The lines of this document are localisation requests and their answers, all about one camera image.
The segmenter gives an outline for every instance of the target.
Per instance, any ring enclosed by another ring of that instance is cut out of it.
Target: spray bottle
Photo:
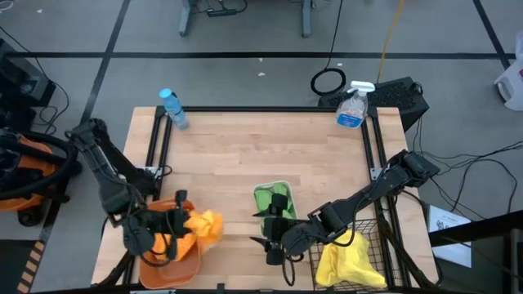
[[[347,93],[356,91],[349,99],[343,101],[336,111],[336,121],[344,127],[358,128],[367,116],[367,93],[376,88],[371,82],[351,82],[351,89]]]

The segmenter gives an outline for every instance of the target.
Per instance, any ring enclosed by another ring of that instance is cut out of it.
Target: orange cloth
[[[221,241],[223,236],[223,216],[210,210],[202,213],[189,212],[190,219],[184,226],[196,235],[201,252],[206,252],[213,244]]]
[[[183,238],[177,239],[177,257],[174,261],[180,261],[187,252],[198,242],[200,252],[206,252],[213,244],[221,241],[223,235],[223,216],[212,211],[206,211],[202,215],[198,212],[190,211],[189,220],[184,227],[190,229],[192,233],[186,234]],[[154,235],[154,252],[165,252],[166,245],[171,243],[171,235],[164,234],[167,244],[163,241],[161,234]],[[167,255],[154,255],[159,261],[166,261]]]

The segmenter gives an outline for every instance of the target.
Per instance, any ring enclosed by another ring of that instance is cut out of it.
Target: blue bottle cap
[[[172,90],[169,88],[165,88],[162,91],[160,91],[160,93],[159,93],[160,98],[163,98],[163,99],[169,97],[170,95],[172,95]]]

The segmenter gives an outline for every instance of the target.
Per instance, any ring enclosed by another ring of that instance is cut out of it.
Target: yellow towel
[[[223,235],[223,216],[210,210],[202,213],[190,211],[190,219],[184,226],[196,235],[200,251],[206,252],[211,245],[221,241]]]
[[[347,243],[351,235],[352,232],[348,230],[336,241]],[[355,233],[354,241],[348,247],[339,247],[334,244],[325,245],[316,271],[316,282],[324,287],[333,286],[341,281],[359,283],[370,287],[386,287],[385,278],[374,270],[369,262],[368,250],[369,241],[358,232]]]

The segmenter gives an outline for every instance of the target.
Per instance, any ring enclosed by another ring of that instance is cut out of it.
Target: concrete floor
[[[0,25],[31,51],[103,52],[123,3],[127,0],[16,1],[0,14]],[[218,7],[215,0],[209,2]],[[380,52],[399,0],[361,0],[345,3],[334,50]],[[190,34],[177,34],[180,2],[131,0],[123,26],[115,37],[114,51],[220,52],[220,51],[328,51],[332,42],[338,0],[318,0],[312,13],[313,33],[301,38],[300,5],[285,0],[248,0],[248,9],[237,16],[207,18],[194,15]],[[481,0],[494,32],[506,53],[514,52],[514,37],[523,29],[523,2]],[[237,0],[226,0],[241,7]],[[202,1],[200,7],[206,7]],[[9,38],[0,34],[11,45]],[[407,1],[391,38],[389,52],[397,53],[496,53],[473,0]],[[107,64],[106,71],[100,71]],[[104,119],[113,142],[123,148],[132,109],[158,105],[158,90],[172,87],[184,105],[315,105],[311,77],[325,59],[105,59],[42,58],[51,79],[69,93],[71,104],[57,121],[57,136],[76,126],[90,96],[96,97],[92,117]],[[379,59],[340,59],[349,79],[374,81]],[[503,106],[492,82],[503,72],[499,60],[435,59],[387,60],[383,81],[411,76],[423,85],[431,106],[423,119],[423,146],[441,156],[481,154],[520,140],[523,114]],[[103,78],[98,89],[96,77]],[[56,91],[51,101],[59,109],[65,97]],[[409,146],[415,130],[407,132]],[[516,178],[523,178],[521,151],[495,157]],[[455,197],[463,170],[438,182]],[[498,167],[478,164],[469,174],[462,202],[483,216],[507,209],[511,181]],[[513,210],[523,208],[518,188]],[[90,172],[73,179],[72,196],[62,205],[48,241],[33,292],[88,287],[100,245],[103,211],[97,185]],[[423,200],[449,208],[432,184],[420,189]],[[41,227],[18,225],[16,215],[0,214],[2,239],[36,239]],[[500,239],[474,242],[494,259],[502,256]],[[499,292],[498,269],[473,255],[472,269],[441,262],[444,286],[453,289]]]

